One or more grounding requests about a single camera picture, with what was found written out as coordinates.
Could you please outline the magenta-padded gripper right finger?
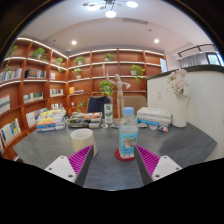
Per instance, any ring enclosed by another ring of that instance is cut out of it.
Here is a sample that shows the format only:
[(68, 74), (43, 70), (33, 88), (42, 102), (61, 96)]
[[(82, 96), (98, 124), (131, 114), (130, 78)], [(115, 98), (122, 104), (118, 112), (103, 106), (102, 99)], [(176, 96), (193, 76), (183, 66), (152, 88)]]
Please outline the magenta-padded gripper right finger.
[(181, 170), (181, 167), (169, 156), (159, 157), (138, 145), (134, 147), (134, 156), (144, 185)]

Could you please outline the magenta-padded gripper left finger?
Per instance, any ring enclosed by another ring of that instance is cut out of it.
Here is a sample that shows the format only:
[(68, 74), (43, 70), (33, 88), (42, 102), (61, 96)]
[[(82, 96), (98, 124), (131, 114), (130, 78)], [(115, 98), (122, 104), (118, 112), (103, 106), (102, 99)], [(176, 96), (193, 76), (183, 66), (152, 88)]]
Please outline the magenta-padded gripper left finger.
[(94, 146), (89, 145), (68, 157), (64, 155), (59, 156), (45, 170), (79, 186), (83, 186), (93, 154)]

